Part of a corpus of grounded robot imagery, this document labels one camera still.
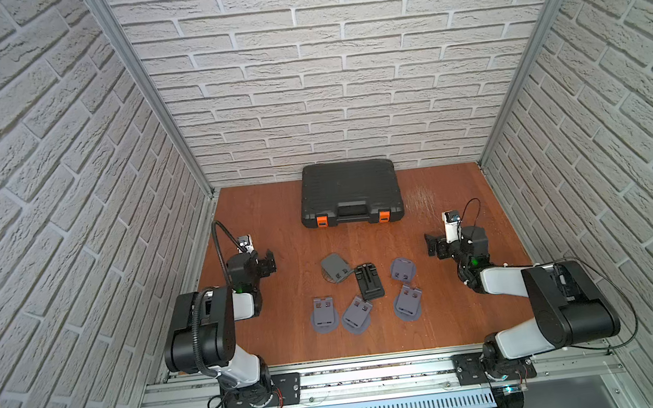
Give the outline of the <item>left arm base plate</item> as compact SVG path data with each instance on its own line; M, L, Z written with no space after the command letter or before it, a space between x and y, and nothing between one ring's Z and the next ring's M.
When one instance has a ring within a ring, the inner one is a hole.
M227 408L267 408L282 402L283 406L298 405L301 396L301 374L290 372L262 378L252 386L231 390Z

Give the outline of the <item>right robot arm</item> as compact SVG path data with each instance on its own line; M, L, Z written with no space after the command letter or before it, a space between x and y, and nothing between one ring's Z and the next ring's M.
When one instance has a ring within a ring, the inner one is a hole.
M616 336L621 319L590 275L576 260L539 266L500 266L490 262L482 228L466 235L426 234L428 255L453 259L464 285L481 294L526 298L532 317L485 339L483 367L519 363L531 356Z

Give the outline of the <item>black phone stand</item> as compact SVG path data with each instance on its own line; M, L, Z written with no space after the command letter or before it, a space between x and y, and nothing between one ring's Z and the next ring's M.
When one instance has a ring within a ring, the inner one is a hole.
M354 274L361 291L361 298L366 302L385 296L385 289L373 263L364 263L354 269Z

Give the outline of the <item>grey phone stand lower left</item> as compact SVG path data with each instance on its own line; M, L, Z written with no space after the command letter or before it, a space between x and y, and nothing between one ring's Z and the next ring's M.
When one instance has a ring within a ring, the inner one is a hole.
M312 328L318 334L328 334L337 329L339 315L336 311L333 297L315 298L310 319Z

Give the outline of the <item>black plastic tool case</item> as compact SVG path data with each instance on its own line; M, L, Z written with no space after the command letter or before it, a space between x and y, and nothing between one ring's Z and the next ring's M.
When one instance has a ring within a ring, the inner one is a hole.
M311 229L400 221L405 205L388 159L321 163L302 169L301 221Z

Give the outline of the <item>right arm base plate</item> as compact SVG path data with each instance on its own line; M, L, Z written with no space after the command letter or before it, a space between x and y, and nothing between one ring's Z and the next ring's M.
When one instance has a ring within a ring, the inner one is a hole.
M529 358L507 360L496 353L473 352L455 354L451 357L456 377L461 386L529 380L537 376L536 368Z

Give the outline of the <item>aluminium front rail frame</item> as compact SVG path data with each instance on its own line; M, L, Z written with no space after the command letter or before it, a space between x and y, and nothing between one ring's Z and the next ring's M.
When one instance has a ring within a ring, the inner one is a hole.
M604 344L529 357L489 377L479 344L274 366L284 408L494 408L509 395L553 383L573 396L582 380L603 384L617 408L646 408L619 356ZM201 376L174 376L149 385L139 408L218 408L221 388Z

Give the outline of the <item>dark grey stand wooden base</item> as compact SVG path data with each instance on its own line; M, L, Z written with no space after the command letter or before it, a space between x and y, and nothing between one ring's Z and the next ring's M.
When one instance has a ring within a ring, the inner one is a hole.
M321 261L322 275L331 283L342 283L354 272L349 263L337 253L329 254Z

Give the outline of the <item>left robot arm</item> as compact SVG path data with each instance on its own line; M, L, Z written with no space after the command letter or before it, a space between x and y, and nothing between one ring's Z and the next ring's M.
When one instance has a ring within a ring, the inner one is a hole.
M164 345L167 369L214 378L228 392L271 394L266 362L237 344L235 323L260 315L260 282L276 270L272 251L247 251L226 263L227 285L179 295Z

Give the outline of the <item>left corner aluminium profile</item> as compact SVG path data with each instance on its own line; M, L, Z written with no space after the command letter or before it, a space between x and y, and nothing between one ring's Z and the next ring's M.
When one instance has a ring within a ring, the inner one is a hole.
M126 36L125 30L118 22L112 12L111 6L106 0L85 0L91 13L94 15L101 30L110 40L112 48L120 57L125 65L126 71L131 75L136 83L142 96L149 103L150 109L162 124L165 133L167 133L170 142L177 148L182 157L182 161L194 176L196 183L209 198L214 198L216 191L209 184L206 174L202 171L198 161L194 157L192 150L189 148L186 139L184 139L178 124L176 124L173 115L171 115L164 99L154 85L154 81L141 63L140 57Z

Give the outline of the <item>grey phone stand lower middle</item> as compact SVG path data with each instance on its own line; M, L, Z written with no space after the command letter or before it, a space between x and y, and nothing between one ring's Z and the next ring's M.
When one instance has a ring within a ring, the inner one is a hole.
M370 302L356 296L345 310L341 324L353 335L362 334L371 325L371 311L373 306Z

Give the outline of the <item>purple-grey phone stand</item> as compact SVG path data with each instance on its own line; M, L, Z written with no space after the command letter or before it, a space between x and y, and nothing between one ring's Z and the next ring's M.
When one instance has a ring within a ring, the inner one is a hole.
M393 280L400 281L406 285L409 285L417 275L416 264L405 258L394 259L390 270L390 277Z

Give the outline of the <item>right corner aluminium profile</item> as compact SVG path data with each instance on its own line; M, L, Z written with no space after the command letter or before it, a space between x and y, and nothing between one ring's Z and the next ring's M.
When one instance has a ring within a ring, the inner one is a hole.
M478 161L479 168L483 169L484 167L487 167L488 163L493 159L492 156L495 152L495 147L500 141L503 129L513 112L516 102L518 101L521 89L524 86L523 84L526 82L532 67L536 64L537 59L539 58L541 49L546 42L545 40L547 40L548 33L550 33L550 30L552 29L564 1L565 0L545 0L543 3L539 19L535 23L534 29L532 29L532 35L524 49L519 65L517 66L508 91L506 92L507 94L505 94L504 101L500 107L499 113L497 114L491 134L489 135L486 145L483 148L483 152L481 153L480 160Z

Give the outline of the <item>grey phone stand lower right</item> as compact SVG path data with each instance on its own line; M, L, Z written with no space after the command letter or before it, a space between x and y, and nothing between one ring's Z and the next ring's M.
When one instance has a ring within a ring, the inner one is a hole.
M402 285L399 295L394 301L394 312L399 319L410 322L421 318L422 290L419 288Z

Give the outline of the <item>grey phone stand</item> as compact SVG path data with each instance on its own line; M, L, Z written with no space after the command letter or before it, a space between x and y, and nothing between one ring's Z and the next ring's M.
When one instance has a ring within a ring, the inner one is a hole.
M399 295L394 301L394 312L399 319L410 322L421 318L422 290L419 288L402 285Z
M362 334L371 325L371 311L373 306L370 302L356 296L345 310L341 324L353 335Z
M336 311L333 297L315 298L310 319L312 328L318 334L328 334L337 329L339 315Z

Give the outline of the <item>corner aluminium profile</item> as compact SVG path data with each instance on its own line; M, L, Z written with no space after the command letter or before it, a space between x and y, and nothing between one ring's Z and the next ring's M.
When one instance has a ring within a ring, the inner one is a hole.
M112 48L120 57L125 65L126 71L131 75L136 83L142 96L149 103L150 109L162 124L165 133L167 133L170 142L177 148L182 157L182 161L194 176L196 183L209 198L214 198L216 191L209 184L206 174L202 171L198 161L194 157L192 150L189 148L186 139L184 139L178 124L176 124L173 115L171 115L164 99L154 85L154 81L141 63L140 57L126 36L125 30L118 22L112 12L111 6L106 0L85 0L91 13L94 15L101 30L110 40Z
M506 92L507 94L505 94L504 101L500 107L499 113L497 114L491 134L489 135L486 145L483 148L483 152L481 153L480 160L478 161L479 168L483 169L484 167L487 167L488 163L493 159L492 156L495 152L495 147L500 141L503 129L513 112L516 102L518 101L521 89L524 86L523 84L526 82L532 67L536 64L537 59L539 58L541 49L546 42L545 40L547 40L548 33L550 33L550 30L552 29L564 1L565 0L545 0L543 3L539 19L535 23L534 29L532 29L532 35L524 49L519 65L517 66L508 91Z

